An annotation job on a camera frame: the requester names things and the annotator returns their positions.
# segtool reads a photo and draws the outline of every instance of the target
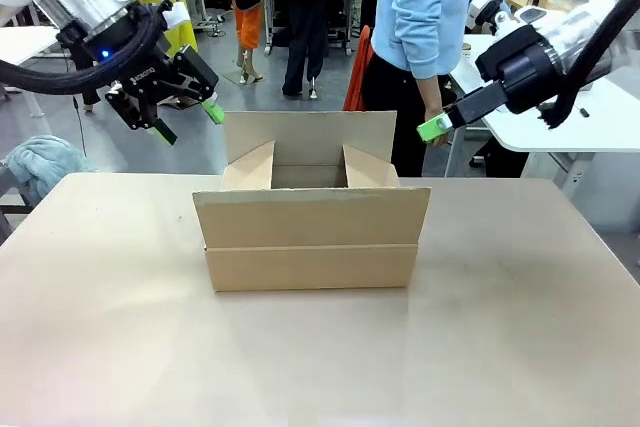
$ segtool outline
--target blue hoodie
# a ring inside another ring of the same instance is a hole
[[[378,0],[373,50],[416,79],[445,75],[462,52],[470,0]]]

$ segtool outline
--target person in blue hoodie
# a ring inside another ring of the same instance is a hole
[[[442,112],[438,75],[460,60],[469,1],[378,0],[362,98],[368,111],[398,112],[391,161],[401,177],[422,176],[426,145],[416,128]]]

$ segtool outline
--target orange fabric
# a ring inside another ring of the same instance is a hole
[[[245,49],[257,49],[260,45],[260,4],[253,9],[239,10],[235,5],[236,35]]]
[[[362,78],[364,71],[369,65],[373,57],[373,48],[371,47],[371,29],[365,25],[360,33],[360,43],[358,43],[358,51],[356,52],[356,60],[353,63],[351,71],[351,81],[349,82],[349,90],[347,97],[344,99],[342,110],[349,112],[365,112],[367,109],[362,101]]]

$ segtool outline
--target cardboard box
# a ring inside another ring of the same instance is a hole
[[[395,112],[230,112],[219,192],[193,194],[216,291],[405,287],[430,189],[391,165]]]

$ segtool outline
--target box flap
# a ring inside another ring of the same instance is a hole
[[[267,142],[229,164],[222,174],[221,190],[270,189],[274,144]]]
[[[200,192],[193,199],[207,248],[412,245],[430,189]]]
[[[350,188],[400,187],[395,167],[385,160],[345,145],[344,163]]]
[[[276,166],[341,165],[342,146],[390,161],[396,113],[228,112],[227,160],[274,140]]]

